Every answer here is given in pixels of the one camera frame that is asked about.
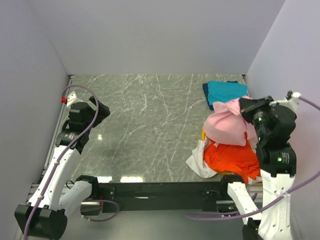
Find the marble table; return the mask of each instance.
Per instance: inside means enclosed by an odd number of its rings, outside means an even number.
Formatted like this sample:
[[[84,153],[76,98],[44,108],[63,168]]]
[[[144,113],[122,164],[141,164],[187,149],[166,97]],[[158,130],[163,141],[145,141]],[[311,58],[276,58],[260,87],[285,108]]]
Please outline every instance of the marble table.
[[[104,182],[199,182],[186,164],[212,113],[202,83],[238,81],[222,74],[73,75],[70,83],[91,88],[111,115],[93,128],[70,179],[98,176]],[[87,101],[90,94],[73,88]],[[61,124],[67,119],[64,109]]]

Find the pink cloth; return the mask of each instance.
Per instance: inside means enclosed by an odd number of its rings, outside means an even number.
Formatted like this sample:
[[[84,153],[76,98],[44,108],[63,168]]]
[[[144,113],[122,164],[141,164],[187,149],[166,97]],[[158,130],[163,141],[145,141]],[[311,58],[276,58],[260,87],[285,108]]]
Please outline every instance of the pink cloth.
[[[258,143],[258,138],[254,126],[247,123],[241,116],[239,98],[226,103],[214,102],[214,113],[204,122],[205,135],[220,144],[246,145],[247,140],[252,147]]]

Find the white wall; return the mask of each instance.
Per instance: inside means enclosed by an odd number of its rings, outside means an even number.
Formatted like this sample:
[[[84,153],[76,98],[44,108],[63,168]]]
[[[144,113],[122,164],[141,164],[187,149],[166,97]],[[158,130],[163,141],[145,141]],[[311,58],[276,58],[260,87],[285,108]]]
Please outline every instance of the white wall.
[[[246,74],[285,0],[28,0],[68,74]]]
[[[320,104],[320,27],[318,0],[286,0],[261,49],[246,83],[253,98],[282,99],[288,90],[301,92]],[[297,154],[296,183],[320,168],[320,112],[301,103],[291,144]],[[320,179],[292,195],[293,213],[302,239],[320,236]]]
[[[0,235],[13,239],[46,160],[67,73],[25,0],[0,1]]]

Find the blue folded cloth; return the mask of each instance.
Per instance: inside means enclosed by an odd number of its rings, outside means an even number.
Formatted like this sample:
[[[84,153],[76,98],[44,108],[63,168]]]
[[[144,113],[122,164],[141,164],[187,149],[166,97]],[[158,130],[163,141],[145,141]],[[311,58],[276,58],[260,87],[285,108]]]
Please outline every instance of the blue folded cloth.
[[[204,83],[202,85],[202,88],[209,108],[211,110],[214,109],[214,102],[226,103],[232,99],[237,99],[246,96],[248,91],[247,86],[237,83],[237,81],[209,81],[208,83]]]

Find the white cloth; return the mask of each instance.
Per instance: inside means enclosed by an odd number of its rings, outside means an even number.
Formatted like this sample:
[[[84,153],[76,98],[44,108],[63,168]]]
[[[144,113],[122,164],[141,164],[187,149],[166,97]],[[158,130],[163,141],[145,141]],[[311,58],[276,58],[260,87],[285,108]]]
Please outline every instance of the white cloth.
[[[210,145],[207,138],[204,141],[199,140],[198,145],[192,150],[192,155],[185,161],[186,164],[201,178],[208,179],[212,178],[217,174],[216,171],[212,170],[209,165],[204,161],[204,151]],[[255,180],[248,177],[248,183],[250,185],[259,183],[262,181],[260,176],[257,176]]]

